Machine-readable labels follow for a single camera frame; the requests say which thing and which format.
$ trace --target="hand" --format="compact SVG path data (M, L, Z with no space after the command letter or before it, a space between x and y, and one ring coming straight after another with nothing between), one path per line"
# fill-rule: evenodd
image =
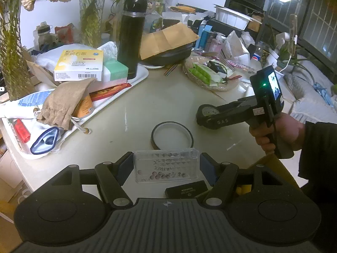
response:
M276 130L280 134L281 138L291 145L293 150L299 150L302 148L305 135L305 125L295 120L292 116L281 113L281 116L276 119ZM275 149L275 145L270 143L270 140L266 135L274 132L274 127L271 125L269 128L264 122L258 128L249 127L249 132L255 137L256 143L262 147L266 152L272 152Z

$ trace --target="white wall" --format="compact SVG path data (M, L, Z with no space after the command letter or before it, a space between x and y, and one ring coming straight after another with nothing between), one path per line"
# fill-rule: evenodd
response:
M225 1L226 0L173 0L172 4L176 5L176 3L181 3L214 11L214 4L224 5ZM108 18L112 3L113 0L106 0L103 11L103 20ZM80 2L79 0L72 0L68 3L53 3L47 0L37 0L32 12L28 12L24 8L21 8L20 19L21 43L30 48L34 45L33 31L41 22L46 21L47 24L53 27L62 27L69 23L73 23L79 28Z

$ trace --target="barcode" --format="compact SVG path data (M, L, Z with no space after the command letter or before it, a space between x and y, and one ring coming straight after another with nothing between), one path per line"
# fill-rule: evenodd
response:
M96 74L79 74L79 78L96 78Z

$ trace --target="yellow and white box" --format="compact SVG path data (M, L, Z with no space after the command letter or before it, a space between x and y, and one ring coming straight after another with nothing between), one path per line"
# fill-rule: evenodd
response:
M102 81L103 51L64 50L54 69L54 80L81 81L97 78Z

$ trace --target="device screen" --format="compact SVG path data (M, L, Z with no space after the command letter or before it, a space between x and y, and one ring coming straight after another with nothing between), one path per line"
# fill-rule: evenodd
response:
M276 100L277 97L280 95L281 91L277 83L275 72L272 72L268 75L268 80L269 80L270 86L272 87L274 98Z

